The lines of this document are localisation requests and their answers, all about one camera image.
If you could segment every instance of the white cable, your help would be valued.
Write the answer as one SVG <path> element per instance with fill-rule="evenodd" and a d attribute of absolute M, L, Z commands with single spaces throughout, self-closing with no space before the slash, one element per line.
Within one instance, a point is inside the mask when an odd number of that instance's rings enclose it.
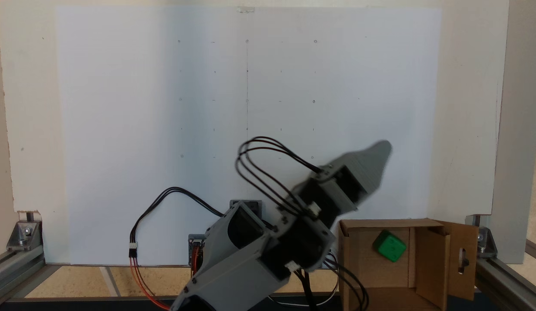
<path fill-rule="evenodd" d="M 319 306 L 327 303 L 328 301 L 330 301 L 333 298 L 333 296 L 335 296 L 335 293 L 337 292 L 337 287 L 339 287 L 339 278 L 337 278 L 337 284 L 335 284 L 335 287 L 333 287 L 333 291 L 331 292 L 331 295 L 329 296 L 329 298 L 325 299 L 325 301 L 322 301 L 321 303 L 316 303 L 316 306 L 319 307 Z M 301 304 L 298 304 L 298 303 L 287 303 L 287 302 L 275 301 L 271 296 L 268 296 L 268 298 L 271 301 L 273 301 L 273 302 L 275 302 L 275 303 L 277 303 L 279 305 L 290 305 L 291 307 L 306 307 L 306 308 L 309 307 L 309 305 L 301 305 Z"/>
<path fill-rule="evenodd" d="M 335 296 L 335 293 L 336 293 L 336 292 L 337 292 L 337 287 L 335 287 L 335 289 L 333 289 L 333 292 L 331 293 L 331 296 L 329 296 L 328 299 L 325 299 L 325 301 L 322 301 L 321 303 L 316 303 L 316 305 L 319 307 L 319 306 L 321 306 L 321 305 L 327 303 L 328 301 L 330 301 L 330 300 L 333 298 L 333 296 Z M 290 305 L 290 306 L 292 306 L 292 307 L 309 307 L 309 305 L 300 305 L 300 304 L 298 304 L 298 303 L 286 303 L 286 302 L 275 301 L 275 300 L 272 299 L 272 297 L 270 297 L 270 296 L 268 296 L 268 298 L 269 298 L 271 301 L 273 301 L 273 302 L 275 302 L 275 303 L 278 303 L 278 304 L 280 304 L 280 305 Z"/>

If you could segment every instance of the pencil mark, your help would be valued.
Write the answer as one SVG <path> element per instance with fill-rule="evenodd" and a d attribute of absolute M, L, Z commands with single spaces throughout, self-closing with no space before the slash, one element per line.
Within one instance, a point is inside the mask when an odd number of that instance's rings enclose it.
<path fill-rule="evenodd" d="M 246 97 L 246 104 L 247 104 L 247 140 L 248 140 L 248 39 L 245 40 L 245 43 L 247 44 L 247 97 Z"/>

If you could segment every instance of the white connector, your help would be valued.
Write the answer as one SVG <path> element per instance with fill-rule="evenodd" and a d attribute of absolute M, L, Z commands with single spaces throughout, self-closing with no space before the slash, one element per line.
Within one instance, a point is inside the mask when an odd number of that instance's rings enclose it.
<path fill-rule="evenodd" d="M 285 264 L 285 268 L 289 269 L 290 272 L 295 272 L 296 270 L 300 269 L 301 266 L 299 266 L 296 262 L 291 260 Z"/>

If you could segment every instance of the red cable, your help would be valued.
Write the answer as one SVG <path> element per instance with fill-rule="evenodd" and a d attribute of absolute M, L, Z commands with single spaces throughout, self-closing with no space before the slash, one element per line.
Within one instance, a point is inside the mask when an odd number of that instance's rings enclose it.
<path fill-rule="evenodd" d="M 137 283 L 137 285 L 141 288 L 141 291 L 145 294 L 145 296 L 147 296 L 147 298 L 149 298 L 150 301 L 152 301 L 155 305 L 157 305 L 158 307 L 162 309 L 169 310 L 170 309 L 169 306 L 165 305 L 164 303 L 161 303 L 160 301 L 157 301 L 151 295 L 149 295 L 149 293 L 145 290 L 145 288 L 143 287 L 143 284 L 141 283 L 141 280 L 136 276 L 137 264 L 134 265 L 133 263 L 134 260 L 135 258 L 130 258 L 130 270 L 133 276 L 133 280 Z"/>
<path fill-rule="evenodd" d="M 198 269 L 197 269 L 197 258 L 199 258 L 199 246 L 195 246 L 195 256 L 193 258 L 193 275 L 195 275 L 195 273 L 197 273 Z"/>

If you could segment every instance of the box handle hole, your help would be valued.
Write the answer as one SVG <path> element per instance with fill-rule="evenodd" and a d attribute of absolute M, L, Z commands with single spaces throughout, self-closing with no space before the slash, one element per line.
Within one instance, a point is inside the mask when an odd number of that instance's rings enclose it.
<path fill-rule="evenodd" d="M 467 266 L 469 266 L 469 260 L 466 258 L 466 250 L 464 248 L 460 248 L 460 256 L 458 260 L 458 273 L 463 274 Z"/>

